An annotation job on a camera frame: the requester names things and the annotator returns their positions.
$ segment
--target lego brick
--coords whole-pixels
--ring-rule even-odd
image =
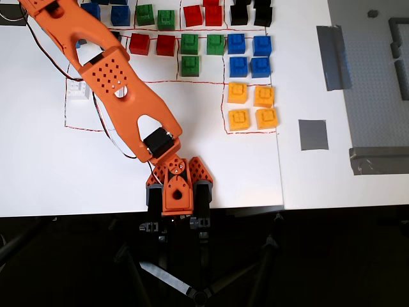
[[[152,4],[137,5],[135,14],[138,26],[149,26],[151,24],[155,24]]]
[[[252,58],[250,62],[252,78],[267,78],[270,77],[271,68],[268,58]]]
[[[81,8],[101,21],[101,9],[98,3],[82,3]]]
[[[230,6],[230,19],[232,26],[246,26],[249,22],[249,14],[246,5]]]
[[[181,57],[181,76],[199,77],[199,57],[182,56]]]
[[[197,55],[199,52],[199,35],[182,34],[180,43],[180,54]]]
[[[209,34],[207,36],[207,55],[222,56],[224,54],[224,36]]]
[[[86,40],[81,39],[81,40],[79,40],[78,42],[75,43],[75,48],[79,49],[79,48],[81,48],[81,45],[85,45],[86,43],[87,43]]]
[[[185,6],[185,20],[187,27],[200,26],[203,24],[202,11],[200,5]]]
[[[91,0],[92,3],[97,3],[99,5],[108,5],[109,0]]]
[[[203,0],[203,6],[218,6],[219,0]]]
[[[111,33],[115,36],[115,38],[118,40],[119,43],[122,42],[121,33],[117,32],[117,31],[111,31]]]
[[[109,0],[111,4],[128,5],[128,0]]]
[[[259,130],[276,128],[279,124],[275,109],[258,109],[256,111],[256,121]]]
[[[156,53],[158,56],[174,56],[176,38],[171,35],[158,35]]]
[[[111,22],[114,27],[130,26],[129,6],[113,6],[111,9]]]
[[[249,5],[251,0],[233,0],[234,5]]]
[[[248,73],[247,58],[230,58],[230,78],[247,77]]]
[[[147,56],[149,53],[149,46],[150,46],[149,35],[132,33],[129,43],[130,53]]]
[[[253,8],[266,8],[271,5],[271,0],[254,0]]]
[[[174,11],[172,10],[158,11],[158,30],[174,31]]]
[[[228,34],[228,52],[229,54],[245,53],[244,34]]]
[[[264,86],[256,86],[254,90],[255,107],[272,107],[274,105],[274,89]]]
[[[230,104],[245,104],[247,101],[247,84],[244,83],[229,83],[229,98]]]
[[[247,130],[250,127],[249,110],[229,111],[230,131]]]
[[[256,8],[256,18],[254,19],[255,26],[269,27],[273,20],[273,8],[261,7]]]
[[[208,6],[206,8],[206,26],[220,27],[223,23],[222,6]]]
[[[255,36],[253,38],[254,56],[270,56],[272,52],[271,37]]]

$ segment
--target black wire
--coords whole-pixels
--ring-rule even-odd
[[[21,7],[21,3],[20,3],[20,5],[19,5],[19,8],[20,8],[20,12],[21,12],[21,14],[22,14],[23,17],[24,17],[24,20],[26,21],[26,24],[27,24],[27,26],[28,26],[28,28],[29,28],[29,30],[30,30],[30,32],[31,32],[31,35],[33,36],[34,41],[36,42],[38,48],[40,48],[40,50],[45,54],[45,56],[48,57],[48,59],[49,59],[49,60],[51,61],[51,63],[56,67],[56,69],[58,69],[59,72],[61,72],[61,73],[62,73],[66,78],[68,78],[69,80],[73,80],[73,81],[77,81],[77,82],[83,81],[84,79],[82,79],[82,78],[73,78],[73,77],[71,77],[71,76],[68,75],[60,66],[58,66],[58,64],[54,61],[54,59],[47,53],[47,51],[45,51],[45,49],[43,48],[43,46],[41,46],[41,44],[39,43],[39,41],[38,41],[38,39],[37,39],[37,36],[34,34],[33,29],[31,28],[30,24],[28,23],[28,19],[27,19],[26,16],[23,14],[23,10],[22,10],[22,7]]]
[[[106,134],[107,137],[111,140],[111,142],[116,146],[116,148],[119,149],[119,150],[121,150],[121,149],[117,146],[117,144],[115,143],[115,141],[112,139],[112,137],[109,135],[108,128],[105,126],[104,120],[102,119],[101,113],[100,113],[100,111],[99,111],[98,102],[96,102],[96,97],[95,97],[95,93],[94,93],[94,92],[92,92],[92,98],[93,98],[93,100],[94,100],[94,106],[95,106],[96,112],[98,113],[98,117],[100,118],[101,125],[102,125],[102,128],[104,129],[105,134]],[[136,159],[136,158],[137,158],[136,156],[135,156],[135,157],[131,157],[130,155],[127,155],[127,154],[126,154],[125,152],[123,152],[122,150],[121,150],[121,153],[122,153],[125,157],[127,157],[127,158],[129,158],[129,159]]]

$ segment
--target cable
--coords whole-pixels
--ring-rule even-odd
[[[43,48],[43,46],[41,46],[40,42],[37,39],[37,36],[34,34],[33,29],[31,28],[30,24],[28,23],[28,18],[26,18],[26,16],[23,14],[23,8],[21,6],[21,3],[19,5],[20,8],[20,12],[23,15],[24,20],[26,21],[26,24],[31,32],[31,35],[34,38],[34,41],[36,42],[38,48],[40,48],[40,50],[46,55],[46,57],[48,57],[48,59],[51,61],[51,63],[56,67],[56,69],[58,69],[59,72],[61,72],[66,78],[68,78],[69,80],[73,80],[73,81],[77,81],[77,82],[81,82],[84,79],[82,78],[73,78],[70,75],[68,75],[60,66],[58,66],[58,64],[54,61],[54,59],[50,56],[50,54]]]
[[[160,185],[164,185],[164,184],[159,180],[159,178],[153,173],[151,162],[148,161],[148,165],[149,165],[149,168],[151,169],[151,174],[152,174],[152,176],[155,177],[156,181],[157,181]]]

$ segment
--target robotic arm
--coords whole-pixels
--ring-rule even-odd
[[[163,184],[162,215],[193,213],[195,184],[213,180],[198,157],[188,164],[176,153],[182,129],[165,102],[144,84],[128,61],[129,54],[114,35],[96,18],[81,9],[76,0],[19,0],[28,14],[51,37],[61,52],[104,103],[116,132],[141,162],[156,165],[154,174]],[[75,43],[85,39],[105,51],[85,65],[79,63]],[[127,87],[127,94],[114,93]],[[162,127],[141,140],[137,121],[148,115]],[[151,175],[147,189],[155,187]]]

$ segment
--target red line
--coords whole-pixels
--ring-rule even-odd
[[[103,130],[85,129],[85,128],[78,128],[78,127],[67,126],[67,125],[65,125],[64,127],[65,127],[65,128],[69,128],[69,129],[81,130],[81,131],[103,132]]]

